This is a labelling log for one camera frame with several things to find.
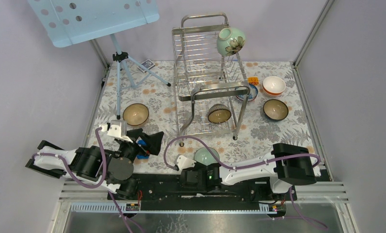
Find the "brown speckled bowl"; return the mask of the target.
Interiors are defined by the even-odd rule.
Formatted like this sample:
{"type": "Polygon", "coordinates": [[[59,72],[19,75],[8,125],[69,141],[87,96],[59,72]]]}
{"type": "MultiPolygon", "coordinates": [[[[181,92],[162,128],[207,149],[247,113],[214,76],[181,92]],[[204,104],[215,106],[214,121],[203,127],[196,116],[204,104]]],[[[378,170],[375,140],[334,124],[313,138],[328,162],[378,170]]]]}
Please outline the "brown speckled bowl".
{"type": "Polygon", "coordinates": [[[144,104],[134,103],[125,108],[122,116],[128,125],[140,126],[147,122],[150,112],[144,104]]]}

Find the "steel two-tier dish rack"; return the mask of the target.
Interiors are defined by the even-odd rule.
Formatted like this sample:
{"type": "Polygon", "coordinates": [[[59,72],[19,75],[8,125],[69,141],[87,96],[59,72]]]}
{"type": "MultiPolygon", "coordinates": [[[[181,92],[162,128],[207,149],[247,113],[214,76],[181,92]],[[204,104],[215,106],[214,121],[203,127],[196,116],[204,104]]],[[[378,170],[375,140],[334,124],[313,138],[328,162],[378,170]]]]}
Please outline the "steel two-tier dish rack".
{"type": "Polygon", "coordinates": [[[172,29],[178,136],[230,133],[238,139],[250,87],[239,52],[224,57],[217,51],[217,37],[225,27],[230,27],[227,15],[217,12],[186,15],[172,29]],[[236,95],[244,95],[244,100],[236,95]],[[228,121],[208,121],[207,113],[215,104],[229,108],[228,121]]]}

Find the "white blue floral bowl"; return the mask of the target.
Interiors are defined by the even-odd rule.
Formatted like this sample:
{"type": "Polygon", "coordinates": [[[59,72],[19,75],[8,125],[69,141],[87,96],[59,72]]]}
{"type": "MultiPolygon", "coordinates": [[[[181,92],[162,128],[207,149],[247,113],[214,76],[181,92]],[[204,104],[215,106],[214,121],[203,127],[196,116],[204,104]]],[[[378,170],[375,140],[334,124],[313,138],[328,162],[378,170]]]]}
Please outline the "white blue floral bowl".
{"type": "MultiPolygon", "coordinates": [[[[251,83],[249,84],[249,87],[250,87],[250,94],[249,94],[248,101],[253,101],[256,99],[259,91],[258,91],[257,87],[251,83]]],[[[236,98],[240,101],[243,101],[244,95],[236,95],[236,98]]]]}

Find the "teal blue bowl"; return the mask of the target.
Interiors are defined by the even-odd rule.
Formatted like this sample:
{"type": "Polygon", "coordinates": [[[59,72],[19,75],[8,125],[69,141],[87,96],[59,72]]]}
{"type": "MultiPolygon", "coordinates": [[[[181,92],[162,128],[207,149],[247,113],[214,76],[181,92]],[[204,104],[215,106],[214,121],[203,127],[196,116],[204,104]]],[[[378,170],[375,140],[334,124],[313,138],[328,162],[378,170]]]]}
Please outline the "teal blue bowl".
{"type": "Polygon", "coordinates": [[[266,101],[262,108],[264,114],[271,120],[280,121],[289,114],[288,106],[280,100],[270,99],[266,101]]]}

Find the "orange bowl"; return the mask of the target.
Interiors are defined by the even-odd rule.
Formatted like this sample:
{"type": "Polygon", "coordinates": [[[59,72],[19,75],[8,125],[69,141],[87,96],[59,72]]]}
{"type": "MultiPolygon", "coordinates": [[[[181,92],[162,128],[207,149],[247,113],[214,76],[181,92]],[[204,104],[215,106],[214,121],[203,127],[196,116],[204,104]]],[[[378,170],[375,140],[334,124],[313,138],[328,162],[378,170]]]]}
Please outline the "orange bowl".
{"type": "Polygon", "coordinates": [[[264,92],[271,96],[279,96],[286,89],[284,80],[277,76],[268,76],[262,82],[264,92]]]}

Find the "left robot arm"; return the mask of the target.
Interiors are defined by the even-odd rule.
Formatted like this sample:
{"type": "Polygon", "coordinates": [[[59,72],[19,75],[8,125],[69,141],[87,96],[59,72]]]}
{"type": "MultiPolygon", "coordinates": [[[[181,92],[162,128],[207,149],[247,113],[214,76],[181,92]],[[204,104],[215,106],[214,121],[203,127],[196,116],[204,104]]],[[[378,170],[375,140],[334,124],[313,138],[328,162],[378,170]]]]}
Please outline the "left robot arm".
{"type": "Polygon", "coordinates": [[[73,179],[88,189],[102,187],[114,198],[133,199],[141,195],[139,181],[133,176],[134,161],[139,155],[158,155],[164,132],[148,135],[143,129],[134,129],[120,133],[113,128],[108,135],[119,144],[118,150],[106,150],[102,142],[89,148],[63,150],[43,140],[25,166],[56,179],[73,179]]]}

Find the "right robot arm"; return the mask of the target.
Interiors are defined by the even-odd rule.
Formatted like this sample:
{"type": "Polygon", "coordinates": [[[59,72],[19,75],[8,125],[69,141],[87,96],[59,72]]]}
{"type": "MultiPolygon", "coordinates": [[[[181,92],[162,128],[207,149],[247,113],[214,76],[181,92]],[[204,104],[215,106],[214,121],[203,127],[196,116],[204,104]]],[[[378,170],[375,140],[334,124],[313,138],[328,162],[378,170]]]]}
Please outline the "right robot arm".
{"type": "Polygon", "coordinates": [[[222,162],[215,149],[205,146],[194,159],[179,155],[175,165],[181,171],[182,188],[193,192],[228,192],[235,185],[268,178],[265,193],[277,200],[293,185],[316,183],[314,168],[320,162],[320,157],[306,148],[277,143],[265,155],[233,163],[222,162]]]}

